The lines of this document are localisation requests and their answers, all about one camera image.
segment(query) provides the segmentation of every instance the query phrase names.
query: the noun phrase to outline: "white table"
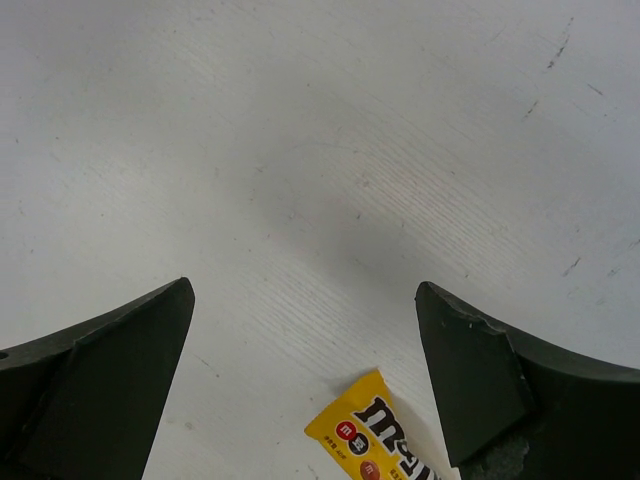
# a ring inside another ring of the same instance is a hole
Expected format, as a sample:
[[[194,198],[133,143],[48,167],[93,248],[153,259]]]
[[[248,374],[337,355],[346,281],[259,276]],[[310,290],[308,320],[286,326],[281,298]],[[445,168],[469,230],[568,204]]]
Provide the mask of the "white table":
[[[302,430],[374,366],[444,469],[420,281],[640,367],[639,25],[596,0],[2,2],[0,347],[185,275],[145,478],[343,478]]]

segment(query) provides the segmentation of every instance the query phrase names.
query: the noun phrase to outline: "dark scuff mark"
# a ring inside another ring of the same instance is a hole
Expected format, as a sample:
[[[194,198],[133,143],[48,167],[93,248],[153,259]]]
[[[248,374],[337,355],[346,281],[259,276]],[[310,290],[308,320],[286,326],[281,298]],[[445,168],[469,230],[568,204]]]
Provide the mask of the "dark scuff mark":
[[[311,467],[311,465],[307,465],[307,468],[309,469],[309,471],[311,472],[311,474],[313,475],[313,478],[315,480],[320,480],[320,476],[316,473],[316,471]]]
[[[593,85],[591,85],[590,83],[587,83],[587,87],[589,87],[591,90],[593,90],[594,92],[596,92],[598,95],[604,97],[604,93],[602,93],[602,90],[598,90],[596,87],[594,87]]]
[[[531,105],[531,108],[529,109],[529,111],[524,114],[524,117],[522,117],[523,120],[526,120],[527,118],[529,118],[529,115],[533,113],[533,111],[538,106],[538,103],[540,103],[540,100],[536,100],[535,102],[533,102],[533,105]]]
[[[560,45],[560,48],[558,49],[556,54],[553,56],[553,58],[549,62],[549,65],[547,65],[547,70],[551,70],[555,66],[556,62],[562,56],[564,49],[567,48],[567,45],[569,45],[569,39],[571,38],[569,29],[571,28],[571,24],[573,23],[573,18],[574,17],[571,17],[571,20],[569,20],[569,23],[567,23],[567,26],[564,28],[564,31],[562,32],[562,36],[564,37],[564,40],[562,41],[562,45]]]
[[[573,264],[564,271],[562,276],[563,277],[569,276],[569,274],[573,271],[573,269],[578,266],[578,264],[580,263],[580,260],[582,260],[582,257],[578,257],[577,260],[575,262],[573,262]]]

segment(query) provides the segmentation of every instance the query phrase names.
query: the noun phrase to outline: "candy packet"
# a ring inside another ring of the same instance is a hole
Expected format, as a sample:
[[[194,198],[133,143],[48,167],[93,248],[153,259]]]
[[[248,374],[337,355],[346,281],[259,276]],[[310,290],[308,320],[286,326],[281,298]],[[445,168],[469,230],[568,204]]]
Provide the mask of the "candy packet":
[[[378,370],[325,408],[305,433],[319,441],[353,480],[440,480],[409,451]]]

